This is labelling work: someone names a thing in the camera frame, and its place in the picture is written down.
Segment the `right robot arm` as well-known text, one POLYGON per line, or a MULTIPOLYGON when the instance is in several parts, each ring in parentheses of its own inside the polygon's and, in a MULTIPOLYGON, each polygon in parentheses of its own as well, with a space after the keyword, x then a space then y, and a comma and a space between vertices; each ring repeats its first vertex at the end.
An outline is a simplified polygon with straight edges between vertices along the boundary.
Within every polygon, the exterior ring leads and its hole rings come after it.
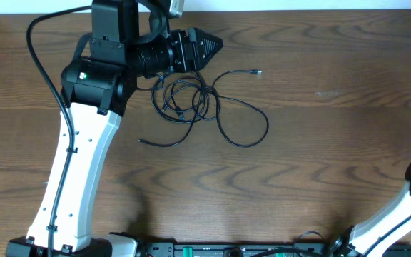
POLYGON ((411 162, 405 172, 402 190, 385 207, 339 237, 327 256, 382 256, 386 250, 411 232, 411 162))

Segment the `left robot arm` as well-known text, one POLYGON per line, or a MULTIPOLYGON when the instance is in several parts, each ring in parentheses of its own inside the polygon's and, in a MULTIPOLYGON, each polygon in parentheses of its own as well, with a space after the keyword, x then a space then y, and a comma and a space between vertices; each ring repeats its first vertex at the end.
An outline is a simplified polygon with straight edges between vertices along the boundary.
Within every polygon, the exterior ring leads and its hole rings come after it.
POLYGON ((24 237, 8 256, 140 256, 138 241, 122 233, 92 235, 96 192, 108 148, 137 80, 200 71, 223 40, 198 28, 171 30, 182 1, 146 1, 150 31, 139 32, 138 1, 94 1, 92 30, 78 41, 53 94, 61 128, 46 192, 24 237))

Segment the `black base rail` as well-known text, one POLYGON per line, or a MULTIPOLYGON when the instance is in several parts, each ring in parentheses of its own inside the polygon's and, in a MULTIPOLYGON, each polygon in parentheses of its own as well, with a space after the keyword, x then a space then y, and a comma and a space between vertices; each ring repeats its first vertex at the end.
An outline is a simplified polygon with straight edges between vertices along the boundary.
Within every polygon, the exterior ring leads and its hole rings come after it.
POLYGON ((172 242, 145 242, 137 250, 136 256, 152 257, 224 257, 254 256, 280 248, 296 249, 323 255, 327 246, 324 243, 290 244, 180 244, 172 242))

